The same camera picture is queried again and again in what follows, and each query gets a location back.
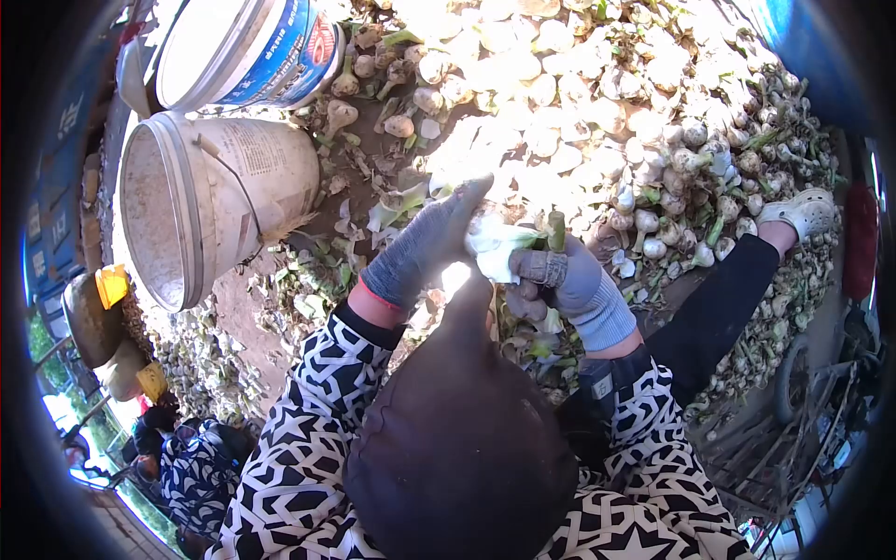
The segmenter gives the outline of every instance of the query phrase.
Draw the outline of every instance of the foot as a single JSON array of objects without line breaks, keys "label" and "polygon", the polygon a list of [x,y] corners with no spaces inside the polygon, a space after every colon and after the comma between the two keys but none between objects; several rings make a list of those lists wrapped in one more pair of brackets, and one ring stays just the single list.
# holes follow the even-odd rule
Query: foot
[{"label": "foot", "polygon": [[821,188],[811,188],[788,201],[766,204],[756,218],[756,226],[783,221],[797,231],[797,239],[803,243],[809,236],[831,229],[836,211],[831,193]]}]

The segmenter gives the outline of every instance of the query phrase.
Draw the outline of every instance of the gray work glove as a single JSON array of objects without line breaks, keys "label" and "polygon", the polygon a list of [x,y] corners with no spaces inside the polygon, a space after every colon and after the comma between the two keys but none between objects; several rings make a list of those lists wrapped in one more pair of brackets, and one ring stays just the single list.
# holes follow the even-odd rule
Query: gray work glove
[{"label": "gray work glove", "polygon": [[469,258],[463,237],[470,217],[495,177],[475,177],[424,207],[385,251],[361,271],[367,289],[389,306],[408,312],[420,290],[453,261]]},{"label": "gray work glove", "polygon": [[637,327],[613,279],[573,236],[566,236],[563,254],[517,249],[508,264],[522,279],[519,287],[507,290],[511,313],[539,321],[547,306],[554,307],[575,326],[586,351],[607,349]]}]

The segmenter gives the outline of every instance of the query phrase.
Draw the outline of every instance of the blue and white bucket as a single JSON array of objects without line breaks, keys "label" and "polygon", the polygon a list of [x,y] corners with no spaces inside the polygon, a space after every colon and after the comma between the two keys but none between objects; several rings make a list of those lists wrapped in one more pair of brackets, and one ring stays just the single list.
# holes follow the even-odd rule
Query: blue and white bucket
[{"label": "blue and white bucket", "polygon": [[191,0],[159,63],[172,110],[299,108],[339,71],[345,36],[313,0]]}]

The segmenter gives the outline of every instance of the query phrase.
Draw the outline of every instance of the star pattern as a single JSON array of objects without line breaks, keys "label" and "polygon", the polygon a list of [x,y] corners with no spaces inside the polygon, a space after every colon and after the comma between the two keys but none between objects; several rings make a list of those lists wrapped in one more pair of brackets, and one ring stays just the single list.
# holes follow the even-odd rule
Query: star pattern
[{"label": "star pattern", "polygon": [[[303,342],[207,559],[383,558],[341,472],[391,355],[336,314]],[[537,560],[753,558],[685,439],[672,372],[638,367],[616,394],[613,454],[603,472],[580,466],[574,506]]]}]

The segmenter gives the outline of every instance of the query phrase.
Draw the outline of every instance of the blue barrel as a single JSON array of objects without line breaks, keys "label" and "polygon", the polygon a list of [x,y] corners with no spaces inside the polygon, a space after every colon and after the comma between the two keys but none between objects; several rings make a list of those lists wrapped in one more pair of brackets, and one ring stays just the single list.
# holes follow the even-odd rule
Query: blue barrel
[{"label": "blue barrel", "polygon": [[806,96],[825,125],[871,136],[873,128],[842,42],[812,0],[736,0],[789,71],[809,79]]}]

